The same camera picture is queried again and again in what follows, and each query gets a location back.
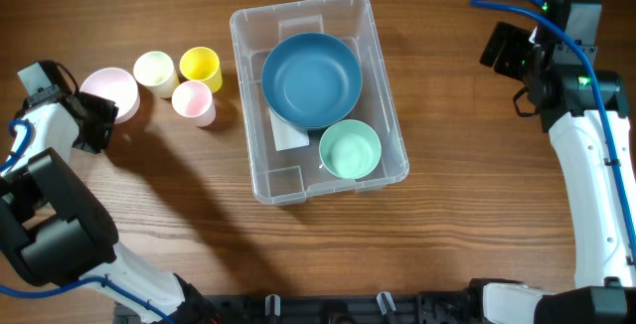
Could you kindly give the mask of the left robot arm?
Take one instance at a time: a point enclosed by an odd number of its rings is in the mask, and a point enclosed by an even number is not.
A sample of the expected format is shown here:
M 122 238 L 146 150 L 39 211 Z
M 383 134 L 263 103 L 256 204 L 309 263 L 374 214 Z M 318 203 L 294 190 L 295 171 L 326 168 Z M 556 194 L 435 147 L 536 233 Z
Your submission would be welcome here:
M 1 251 L 39 299 L 92 289 L 144 323 L 219 323 L 219 311 L 179 275 L 119 239 L 109 212 L 72 170 L 74 148 L 107 147 L 118 108 L 86 93 L 28 96 L 9 124 L 17 146 L 1 170 Z

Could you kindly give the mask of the mint green bowl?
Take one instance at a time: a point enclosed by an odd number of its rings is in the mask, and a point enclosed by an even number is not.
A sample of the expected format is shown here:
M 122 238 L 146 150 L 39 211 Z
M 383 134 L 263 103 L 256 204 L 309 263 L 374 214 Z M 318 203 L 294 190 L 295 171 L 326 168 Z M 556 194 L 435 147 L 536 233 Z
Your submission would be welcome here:
M 324 168 L 341 179 L 358 180 L 370 175 L 381 156 L 378 133 L 360 120 L 336 122 L 320 138 L 319 157 Z

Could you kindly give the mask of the dark blue bowl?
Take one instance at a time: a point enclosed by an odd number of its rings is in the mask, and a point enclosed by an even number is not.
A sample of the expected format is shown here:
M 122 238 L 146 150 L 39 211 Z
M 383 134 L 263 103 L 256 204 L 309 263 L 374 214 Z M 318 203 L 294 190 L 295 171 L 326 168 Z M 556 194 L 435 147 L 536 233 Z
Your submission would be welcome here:
M 345 118 L 362 94 L 359 61 L 339 39 L 323 33 L 292 36 L 267 56 L 262 92 L 270 110 L 300 128 L 320 129 Z

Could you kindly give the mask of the pink bowl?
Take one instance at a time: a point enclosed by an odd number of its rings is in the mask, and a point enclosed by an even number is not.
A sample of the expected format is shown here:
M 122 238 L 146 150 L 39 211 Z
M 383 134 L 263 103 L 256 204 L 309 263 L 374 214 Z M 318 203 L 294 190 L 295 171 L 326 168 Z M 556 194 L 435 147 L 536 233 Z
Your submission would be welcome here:
M 120 68 L 105 68 L 94 72 L 82 83 L 79 90 L 112 100 L 118 108 L 116 124 L 129 120 L 140 105 L 135 78 Z

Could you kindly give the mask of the pink cup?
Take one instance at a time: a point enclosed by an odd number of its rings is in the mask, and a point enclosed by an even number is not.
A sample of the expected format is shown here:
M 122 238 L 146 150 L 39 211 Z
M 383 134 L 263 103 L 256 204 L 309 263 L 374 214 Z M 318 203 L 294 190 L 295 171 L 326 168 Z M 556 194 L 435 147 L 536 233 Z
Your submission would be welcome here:
M 185 81 L 174 90 L 171 103 L 174 110 L 197 127 L 206 127 L 216 118 L 211 90 L 201 81 Z

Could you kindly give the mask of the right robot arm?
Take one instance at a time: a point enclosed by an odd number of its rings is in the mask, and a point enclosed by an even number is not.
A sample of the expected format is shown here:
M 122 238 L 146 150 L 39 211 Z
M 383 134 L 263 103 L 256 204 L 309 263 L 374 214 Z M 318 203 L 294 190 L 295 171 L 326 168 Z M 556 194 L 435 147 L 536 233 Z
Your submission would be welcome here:
M 480 62 L 522 81 L 521 92 L 537 107 L 566 185 L 575 287 L 550 294 L 516 282 L 473 280 L 478 314 L 491 323 L 632 323 L 635 256 L 628 226 L 635 220 L 635 178 L 623 80 L 613 71 L 596 74 L 616 147 L 613 161 L 584 68 L 564 44 L 548 48 L 531 36 L 498 23 Z

